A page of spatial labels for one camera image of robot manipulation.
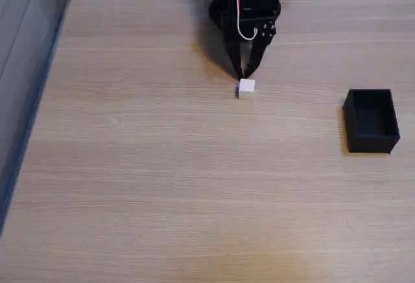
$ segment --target wooden tabletop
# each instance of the wooden tabletop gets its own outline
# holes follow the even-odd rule
[[[411,282],[415,0],[282,0],[238,100],[195,0],[76,0],[0,241],[0,282]],[[390,88],[391,155],[348,154]]]

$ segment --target black box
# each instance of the black box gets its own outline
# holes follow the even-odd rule
[[[401,137],[390,90],[350,90],[343,113],[351,153],[390,153]]]

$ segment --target gray wall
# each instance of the gray wall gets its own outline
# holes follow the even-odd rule
[[[0,0],[0,234],[67,0]]]

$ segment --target wooden table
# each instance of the wooden table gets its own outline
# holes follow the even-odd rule
[[[72,1],[0,241],[0,282],[410,282],[415,0],[282,0],[237,81],[205,1]],[[350,88],[401,140],[347,154]]]

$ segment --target small white block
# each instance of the small white block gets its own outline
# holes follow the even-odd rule
[[[239,81],[239,99],[251,99],[254,97],[255,80],[241,79]]]

